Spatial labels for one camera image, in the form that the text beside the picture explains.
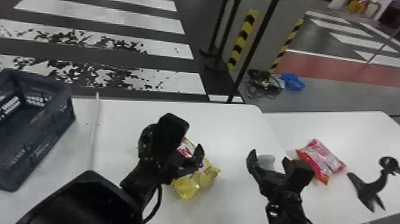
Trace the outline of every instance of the crosswalk stripe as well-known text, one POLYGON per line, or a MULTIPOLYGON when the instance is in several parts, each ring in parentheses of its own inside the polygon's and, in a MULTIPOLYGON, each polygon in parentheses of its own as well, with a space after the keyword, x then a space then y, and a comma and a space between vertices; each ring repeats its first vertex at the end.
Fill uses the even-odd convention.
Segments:
POLYGON ((307 15, 314 16, 314 17, 325 18, 326 20, 337 21, 337 22, 345 23, 345 24, 351 24, 351 23, 349 23, 348 21, 346 21, 346 20, 344 20, 344 19, 342 19, 342 18, 336 17, 336 16, 331 16, 331 15, 327 15, 327 14, 317 13, 317 12, 313 12, 313 11, 307 11, 306 14, 307 14, 307 15))
POLYGON ((104 64, 36 59, 15 55, 0 55, 0 67, 50 76, 83 88, 121 88, 151 92, 206 94, 198 73, 125 69, 104 64))
POLYGON ((25 41, 63 43, 93 48, 118 49, 142 54, 193 59, 190 46, 108 33, 74 30, 34 23, 0 19, 0 37, 25 41))
MULTIPOLYGON (((373 56, 372 53, 363 52, 363 51, 355 51, 357 54, 360 54, 366 60, 371 59, 373 56)), ((392 67, 399 67, 400 68, 400 58, 393 58, 384 55, 377 55, 372 61, 372 64, 381 64, 384 66, 392 66, 392 67)))
POLYGON ((315 20, 315 19, 311 19, 311 21, 313 21, 318 26, 325 27, 328 29, 333 29, 333 30, 353 33, 353 34, 357 34, 357 35, 372 37, 371 35, 369 35, 368 33, 364 32, 360 29, 356 29, 356 28, 352 28, 352 27, 348 27, 348 26, 342 26, 342 25, 338 25, 338 24, 334 24, 334 23, 328 23, 325 21, 315 20))
POLYGON ((353 58, 342 58, 342 57, 326 55, 326 54, 318 54, 318 53, 307 52, 307 51, 298 51, 298 50, 294 50, 294 49, 287 49, 286 52, 291 52, 291 53, 295 53, 295 54, 305 54, 305 55, 311 55, 311 56, 320 57, 320 58, 329 58, 329 59, 334 59, 334 60, 350 61, 350 62, 365 64, 365 61, 361 61, 361 60, 357 60, 357 59, 353 59, 353 58))
MULTIPOLYGON (((360 39, 360 38, 352 38, 350 36, 340 35, 337 33, 330 33, 330 34, 332 36, 334 36, 336 39, 338 39, 339 41, 341 41, 343 43, 351 44, 351 45, 363 46, 366 48, 373 48, 373 49, 379 49, 383 45, 383 43, 376 42, 376 41, 368 41, 368 40, 364 40, 364 39, 360 39)), ((393 49, 387 45, 385 47, 383 47, 382 50, 398 53, 398 51, 396 51, 395 49, 393 49)))
POLYGON ((125 2, 135 5, 142 5, 151 8, 158 8, 160 10, 176 12, 175 2, 167 0, 112 0, 117 2, 125 2))
MULTIPOLYGON (((390 38, 389 35, 383 33, 382 31, 376 29, 375 27, 373 27, 373 26, 371 26, 371 25, 369 25, 369 24, 367 24, 367 23, 360 23, 360 24, 363 25, 364 27, 366 27, 366 28, 368 28, 368 29, 374 31, 375 33, 379 34, 380 36, 384 37, 385 39, 389 39, 389 38, 390 38)), ((396 39, 393 38, 393 39, 392 39, 392 42, 395 43, 395 44, 397 44, 398 46, 400 46, 400 41, 398 41, 398 40, 396 40, 396 39)))
POLYGON ((22 0, 15 9, 185 34, 179 20, 62 0, 22 0))
MULTIPOLYGON (((224 95, 208 95, 208 98, 210 101, 215 101, 215 102, 226 102, 228 100, 229 96, 224 96, 224 95)), ((243 102, 242 97, 233 97, 232 102, 243 102)))

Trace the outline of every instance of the white table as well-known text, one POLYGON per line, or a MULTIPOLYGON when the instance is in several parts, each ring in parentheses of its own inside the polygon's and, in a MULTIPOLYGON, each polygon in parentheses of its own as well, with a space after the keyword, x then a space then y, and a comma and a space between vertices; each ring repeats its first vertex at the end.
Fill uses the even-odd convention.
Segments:
POLYGON ((372 213, 358 200, 346 175, 354 172, 372 182, 382 169, 378 165, 381 157, 400 160, 400 126, 389 116, 382 112, 281 113, 264 118, 288 155, 317 138, 347 165, 327 186, 315 181, 304 189, 304 210, 314 223, 360 224, 400 212, 400 176, 390 175, 379 193, 386 211, 375 204, 372 213))
POLYGON ((135 140, 142 129, 168 112, 189 122, 186 136, 202 144, 221 175, 190 201, 164 187, 161 208, 151 223, 266 223, 267 200, 248 173, 245 159, 256 148, 259 154, 273 154, 279 161, 276 169, 283 171, 284 151, 253 105, 103 100, 94 169, 119 184, 138 162, 135 140))
POLYGON ((86 170, 93 105, 91 99, 75 100, 76 122, 18 191, 0 191, 1 224, 15 223, 37 203, 86 170))
MULTIPOLYGON (((88 167, 89 127, 94 100, 74 99, 77 122, 69 128, 40 166, 15 193, 0 192, 0 223, 15 223, 35 204, 81 174, 88 167)), ((276 170, 285 156, 276 137, 253 105, 192 104, 181 102, 101 101, 93 168, 116 185, 138 162, 137 139, 147 125, 165 113, 190 124, 187 137, 201 143, 221 169, 213 185, 194 199, 182 201, 164 187, 162 205, 152 223, 265 223, 267 200, 247 172, 250 150, 273 154, 276 170)), ((145 216, 155 204, 152 200, 145 216)))

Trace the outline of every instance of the black cable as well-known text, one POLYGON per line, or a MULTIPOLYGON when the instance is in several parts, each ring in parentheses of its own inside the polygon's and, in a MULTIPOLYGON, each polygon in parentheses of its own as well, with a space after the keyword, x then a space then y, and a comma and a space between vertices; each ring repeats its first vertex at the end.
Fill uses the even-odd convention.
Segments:
POLYGON ((275 99, 282 91, 282 86, 279 81, 270 76, 270 79, 276 82, 276 85, 272 85, 269 82, 269 86, 265 88, 261 83, 262 80, 255 80, 251 77, 248 77, 243 83, 246 85, 246 94, 249 99, 254 99, 259 101, 260 98, 267 97, 268 99, 275 99))
POLYGON ((157 203, 155 204, 150 214, 146 217, 146 219, 143 220, 142 224, 148 223, 155 216, 158 209, 160 209, 161 199, 163 198, 163 188, 161 187, 161 184, 157 186, 157 190, 158 190, 157 203))

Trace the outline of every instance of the striped floor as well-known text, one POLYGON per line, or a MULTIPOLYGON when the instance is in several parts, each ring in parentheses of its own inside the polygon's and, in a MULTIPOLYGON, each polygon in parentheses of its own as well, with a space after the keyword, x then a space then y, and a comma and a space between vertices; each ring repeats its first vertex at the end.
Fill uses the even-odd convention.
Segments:
POLYGON ((53 77, 77 95, 223 102, 232 78, 204 72, 191 18, 179 7, 169 0, 0 2, 0 67, 53 77))
POLYGON ((369 24, 309 11, 289 48, 277 73, 400 87, 400 43, 369 24))

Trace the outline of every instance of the red floor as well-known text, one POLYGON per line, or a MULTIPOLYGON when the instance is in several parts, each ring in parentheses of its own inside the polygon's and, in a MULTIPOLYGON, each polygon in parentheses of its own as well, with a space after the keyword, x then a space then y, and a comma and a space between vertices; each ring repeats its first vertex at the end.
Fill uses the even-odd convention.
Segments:
POLYGON ((276 73, 295 73, 301 77, 400 87, 400 68, 291 52, 285 53, 276 73))

